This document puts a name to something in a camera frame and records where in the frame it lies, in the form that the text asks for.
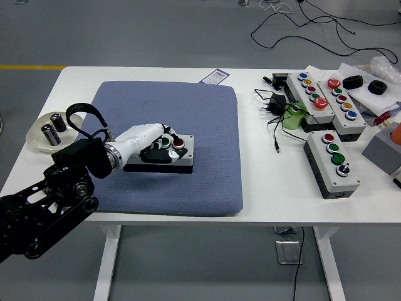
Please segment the control box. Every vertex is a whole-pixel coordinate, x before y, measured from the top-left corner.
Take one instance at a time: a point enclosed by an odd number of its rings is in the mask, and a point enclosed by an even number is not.
[[[307,72],[289,73],[286,83],[289,101],[302,103],[310,114],[302,123],[304,131],[327,129],[335,114],[312,76]]]
[[[327,82],[318,82],[318,86],[335,113],[333,126],[341,141],[358,140],[366,122],[342,87],[341,81],[330,78]]]
[[[347,198],[360,185],[335,130],[311,132],[303,147],[324,199]]]
[[[161,172],[192,174],[194,166],[194,136],[178,135],[184,141],[187,153],[179,160],[168,164],[145,163],[140,157],[130,157],[123,170],[127,172]],[[174,151],[173,138],[168,134],[162,135],[162,148]]]

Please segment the white plate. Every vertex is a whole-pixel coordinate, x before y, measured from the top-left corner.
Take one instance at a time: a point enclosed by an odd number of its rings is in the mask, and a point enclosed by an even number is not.
[[[50,116],[52,116],[54,113],[60,113],[63,117],[65,125],[67,126],[67,129],[64,132],[57,133],[61,139],[61,143],[56,146],[52,146],[49,144],[48,140],[43,135],[41,130],[42,126],[44,126],[45,124],[51,124]],[[74,114],[71,116],[71,121],[78,128],[81,128],[81,125],[83,123],[82,117]],[[26,134],[26,143],[28,143],[28,145],[32,148],[37,149],[41,152],[52,154],[54,152],[57,152],[58,150],[60,151],[61,149],[64,149],[66,146],[69,146],[71,143],[73,143],[77,135],[78,132],[67,124],[67,119],[64,112],[51,112],[39,117],[37,121],[32,125],[32,127]]]

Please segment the robotic arm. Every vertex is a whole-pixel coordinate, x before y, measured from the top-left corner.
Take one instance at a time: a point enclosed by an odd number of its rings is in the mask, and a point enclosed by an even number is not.
[[[78,129],[70,120],[76,112],[96,115],[104,129],[94,134]],[[187,150],[161,148],[162,134],[183,144],[177,134],[163,124],[131,127],[113,139],[98,110],[87,103],[78,103],[67,110],[67,122],[86,136],[52,154],[54,165],[44,171],[44,179],[14,195],[0,198],[0,263],[12,254],[35,259],[96,211],[98,200],[90,174],[104,179],[119,171],[129,157],[139,156],[144,162],[168,164],[182,158]],[[104,140],[95,136],[103,132]],[[35,203],[28,198],[38,192],[45,197]]]

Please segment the battery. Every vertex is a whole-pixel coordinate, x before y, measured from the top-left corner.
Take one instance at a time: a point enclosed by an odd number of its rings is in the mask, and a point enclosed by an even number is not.
[[[60,113],[54,113],[52,116],[50,116],[50,121],[55,127],[56,131],[59,133],[62,133],[67,129],[67,126],[65,125],[63,117]]]
[[[51,124],[45,124],[41,128],[43,135],[46,137],[50,145],[56,146],[61,143],[60,137],[55,130],[55,128]]]

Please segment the gray floor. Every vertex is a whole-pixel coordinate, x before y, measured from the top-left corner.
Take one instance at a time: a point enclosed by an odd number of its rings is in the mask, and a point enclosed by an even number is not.
[[[372,23],[401,20],[396,0],[311,2]],[[271,11],[258,3],[251,0],[249,8],[239,8],[236,0],[0,1],[0,65],[335,69],[341,62],[367,65],[379,55],[364,51],[340,57],[294,38],[263,50],[251,41],[250,32]],[[294,20],[304,23],[296,1],[287,3]],[[302,5],[311,17],[320,15]],[[332,24],[295,29],[279,17],[257,32],[258,41],[271,45],[283,35],[299,34],[349,53]],[[401,25],[343,24],[358,32],[343,36],[349,45],[382,46],[401,54]],[[0,70],[0,187],[59,73]],[[329,300],[316,243],[311,229],[306,230],[297,300]],[[343,228],[333,237],[347,300],[399,300],[400,232],[399,227]],[[271,228],[126,227],[122,237],[110,300],[292,298],[294,267],[277,264],[277,236]],[[83,224],[39,260],[9,258],[0,265],[0,300],[90,300],[103,244],[100,229]]]

